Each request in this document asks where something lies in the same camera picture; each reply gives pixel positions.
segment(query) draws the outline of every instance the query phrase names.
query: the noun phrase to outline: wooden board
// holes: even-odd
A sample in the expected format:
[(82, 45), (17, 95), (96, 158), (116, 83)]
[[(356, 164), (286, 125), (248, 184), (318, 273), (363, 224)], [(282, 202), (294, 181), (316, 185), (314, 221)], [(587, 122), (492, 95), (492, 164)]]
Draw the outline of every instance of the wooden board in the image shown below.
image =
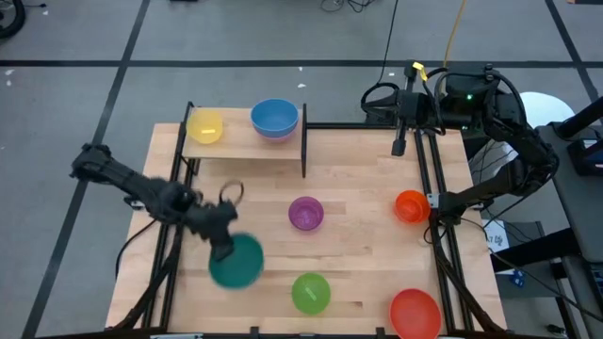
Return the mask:
[(239, 158), (239, 159), (302, 159), (302, 113), (291, 139), (273, 143), (260, 136), (253, 128), (249, 108), (194, 107), (191, 114), (204, 110), (219, 111), (224, 122), (218, 141), (203, 145), (191, 137), (185, 140), (182, 151), (189, 158)]
[[(172, 129), (175, 144), (177, 125)], [(155, 128), (147, 166), (159, 166), (151, 157), (162, 154), (155, 151), (158, 145), (169, 143), (159, 141), (169, 138), (163, 132)], [(203, 189), (207, 199), (216, 200), (228, 179), (245, 183), (239, 220), (231, 231), (249, 232), (261, 241), (265, 270), (248, 289), (222, 289), (207, 272), (208, 244), (186, 233), (170, 331), (248, 332), (251, 326), (259, 326), (264, 333), (370, 334), (376, 327), (385, 327), (393, 333), (387, 314), (398, 291), (420, 288), (440, 304), (432, 249), (422, 240), (427, 223), (405, 225), (392, 212), (398, 193), (422, 189), (414, 138), (407, 137), (406, 155), (392, 157), (393, 137), (393, 131), (384, 130), (310, 130), (306, 179), (300, 176), (299, 164), (290, 161), (202, 160), (193, 185)], [(460, 135), (449, 132), (438, 141), (448, 189), (471, 186)], [(426, 151), (430, 159), (429, 147)], [(164, 161), (163, 167), (171, 163)], [(169, 173), (164, 169), (164, 176)], [(325, 219), (315, 234), (301, 233), (287, 219), (289, 204), (303, 195), (319, 199), (325, 208)], [(464, 217), (481, 223), (477, 212)], [(130, 234), (144, 224), (139, 218), (136, 213)], [(468, 222), (456, 231), (468, 288), (498, 325), (505, 327), (482, 232)], [(107, 325), (119, 321), (144, 290), (155, 238), (156, 233), (152, 239), (151, 233), (146, 234), (146, 240), (137, 240), (124, 255)], [(318, 316), (303, 315), (291, 301), (292, 283), (308, 271), (323, 274), (332, 288), (331, 304)], [(458, 311), (453, 289), (451, 294)], [(457, 327), (462, 327), (460, 312), (455, 317)]]

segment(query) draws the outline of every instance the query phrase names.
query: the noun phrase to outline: green bowl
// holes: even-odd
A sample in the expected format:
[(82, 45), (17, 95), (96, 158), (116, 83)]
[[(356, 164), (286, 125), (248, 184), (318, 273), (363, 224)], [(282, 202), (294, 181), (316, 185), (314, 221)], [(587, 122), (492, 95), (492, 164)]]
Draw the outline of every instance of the green bowl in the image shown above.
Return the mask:
[(331, 287), (321, 275), (305, 273), (293, 283), (291, 296), (298, 310), (307, 315), (317, 315), (329, 305)]
[(209, 259), (209, 274), (214, 282), (225, 288), (249, 287), (264, 269), (262, 245), (250, 234), (233, 234), (235, 250), (221, 261)]

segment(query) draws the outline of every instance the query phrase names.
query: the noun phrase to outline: orange bowl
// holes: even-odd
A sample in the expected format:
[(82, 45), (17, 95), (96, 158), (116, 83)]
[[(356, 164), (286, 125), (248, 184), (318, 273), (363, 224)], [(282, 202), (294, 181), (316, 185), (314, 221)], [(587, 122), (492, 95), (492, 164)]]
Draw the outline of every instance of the orange bowl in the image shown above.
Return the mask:
[(410, 288), (392, 300), (389, 321), (402, 339), (433, 339), (440, 332), (442, 315), (432, 296)]
[(394, 204), (394, 212), (400, 221), (418, 223), (430, 216), (430, 203), (423, 193), (405, 190), (398, 195)]

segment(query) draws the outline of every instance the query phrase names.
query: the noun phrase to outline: yellow bowl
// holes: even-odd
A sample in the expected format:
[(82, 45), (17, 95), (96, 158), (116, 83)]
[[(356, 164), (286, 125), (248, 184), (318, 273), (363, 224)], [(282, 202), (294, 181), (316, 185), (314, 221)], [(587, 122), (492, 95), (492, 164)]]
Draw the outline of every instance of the yellow bowl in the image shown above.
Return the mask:
[(199, 109), (188, 118), (187, 133), (202, 144), (216, 142), (222, 135), (222, 116), (217, 111)]

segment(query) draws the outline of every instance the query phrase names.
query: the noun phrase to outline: yellow cable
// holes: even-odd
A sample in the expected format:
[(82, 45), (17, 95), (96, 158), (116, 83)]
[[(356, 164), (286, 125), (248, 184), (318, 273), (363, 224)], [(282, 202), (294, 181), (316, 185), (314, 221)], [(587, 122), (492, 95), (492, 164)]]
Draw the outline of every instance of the yellow cable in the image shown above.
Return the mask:
[(459, 26), (459, 22), (461, 21), (461, 17), (463, 16), (464, 5), (467, 0), (463, 0), (461, 3), (461, 8), (459, 9), (459, 13), (456, 15), (456, 21), (454, 22), (454, 26), (452, 27), (452, 32), (450, 32), (450, 38), (448, 38), (448, 44), (446, 45), (446, 54), (444, 55), (444, 67), (448, 63), (448, 53), (450, 52), (450, 46), (452, 45), (452, 41), (454, 40), (454, 35), (456, 34), (456, 28)]

